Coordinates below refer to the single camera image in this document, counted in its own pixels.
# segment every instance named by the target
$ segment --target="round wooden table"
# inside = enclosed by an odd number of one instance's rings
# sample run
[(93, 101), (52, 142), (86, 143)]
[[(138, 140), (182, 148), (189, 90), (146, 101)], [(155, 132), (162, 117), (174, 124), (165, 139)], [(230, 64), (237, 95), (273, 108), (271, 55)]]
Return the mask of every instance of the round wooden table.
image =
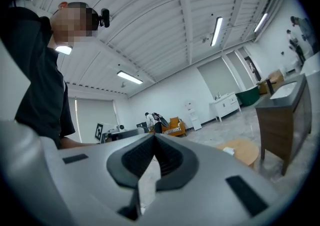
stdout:
[(234, 149), (233, 156), (235, 158), (242, 161), (247, 166), (254, 168), (255, 161), (259, 155), (259, 147), (252, 141), (246, 139), (235, 139), (216, 146), (219, 150), (223, 150), (225, 147)]

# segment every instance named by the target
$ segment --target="ceiling light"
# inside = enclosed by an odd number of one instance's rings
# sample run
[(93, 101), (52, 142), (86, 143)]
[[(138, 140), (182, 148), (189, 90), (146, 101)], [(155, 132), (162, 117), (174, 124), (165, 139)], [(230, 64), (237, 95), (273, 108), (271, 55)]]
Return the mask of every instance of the ceiling light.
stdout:
[(122, 70), (120, 70), (120, 71), (117, 73), (117, 75), (118, 75), (119, 77), (121, 77), (121, 78), (124, 78), (124, 79), (126, 79), (126, 80), (130, 80), (130, 81), (132, 81), (132, 82), (134, 82), (134, 83), (137, 83), (137, 84), (139, 84), (139, 85), (143, 83), (140, 79), (137, 79), (136, 77), (131, 76), (131, 75), (129, 75), (128, 73), (123, 72)]
[(265, 13), (263, 16), (262, 16), (262, 18), (261, 18), (261, 20), (260, 20), (260, 22), (258, 23), (258, 26), (254, 29), (254, 32), (257, 32), (257, 30), (260, 28), (260, 26), (261, 26), (261, 24), (265, 21), (265, 19), (267, 18), (267, 13)]
[(221, 29), (221, 25), (222, 25), (222, 17), (218, 17), (215, 21), (215, 27), (214, 27), (214, 32), (213, 32), (213, 36), (212, 36), (212, 40), (211, 40), (211, 46), (213, 47), (218, 39), (218, 35)]
[(72, 46), (65, 46), (65, 45), (60, 45), (56, 49), (59, 53), (63, 53), (65, 55), (70, 55)]

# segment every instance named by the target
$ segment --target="gray tile floor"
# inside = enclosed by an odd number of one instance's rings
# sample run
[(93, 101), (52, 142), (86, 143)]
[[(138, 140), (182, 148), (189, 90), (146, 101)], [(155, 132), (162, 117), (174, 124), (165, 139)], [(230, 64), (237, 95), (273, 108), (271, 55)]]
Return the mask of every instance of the gray tile floor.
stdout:
[[(233, 139), (248, 139), (259, 147), (260, 128), (255, 105), (241, 108), (242, 112), (235, 111), (222, 118), (222, 122), (213, 121), (197, 131), (187, 132), (189, 141), (214, 147)], [(282, 196), (295, 190), (308, 174), (315, 151), (319, 143), (320, 116), (312, 122), (312, 132), (305, 139), (299, 153), (290, 163), (285, 176), (281, 175), (283, 161), (269, 151), (265, 151), (265, 159), (261, 161), (260, 154), (255, 162), (254, 170), (274, 184), (275, 189)], [(160, 167), (153, 160), (139, 181), (141, 207), (148, 208), (155, 198), (155, 182), (160, 179)]]

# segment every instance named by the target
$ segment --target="cabinet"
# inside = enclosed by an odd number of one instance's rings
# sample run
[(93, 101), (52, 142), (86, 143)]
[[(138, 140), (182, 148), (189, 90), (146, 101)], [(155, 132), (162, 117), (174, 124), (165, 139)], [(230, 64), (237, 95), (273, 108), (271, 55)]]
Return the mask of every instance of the cabinet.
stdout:
[(261, 159), (268, 150), (283, 160), (282, 175), (311, 132), (312, 104), (304, 74), (280, 83), (273, 96), (255, 106), (261, 136)]
[(230, 114), (236, 110), (241, 111), (235, 92), (227, 93), (220, 97), (220, 99), (209, 103), (210, 109), (213, 112), (216, 120), (222, 122), (222, 117)]

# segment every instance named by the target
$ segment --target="orange sofa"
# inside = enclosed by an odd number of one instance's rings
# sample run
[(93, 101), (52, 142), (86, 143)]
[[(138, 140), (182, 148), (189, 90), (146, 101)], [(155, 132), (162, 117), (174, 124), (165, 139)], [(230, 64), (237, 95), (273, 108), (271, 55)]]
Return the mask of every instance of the orange sofa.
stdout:
[(170, 118), (169, 127), (162, 125), (162, 133), (170, 136), (186, 135), (186, 127), (183, 121), (180, 121), (180, 130), (178, 130), (179, 118)]
[[(270, 79), (272, 88), (275, 89), (279, 83), (285, 81), (284, 76), (282, 75), (281, 71), (278, 69), (272, 73), (269, 74), (268, 79)], [(263, 95), (263, 94), (270, 94), (270, 90), (268, 88), (268, 84), (267, 82), (261, 81), (259, 83), (257, 83), (259, 85), (259, 94)]]

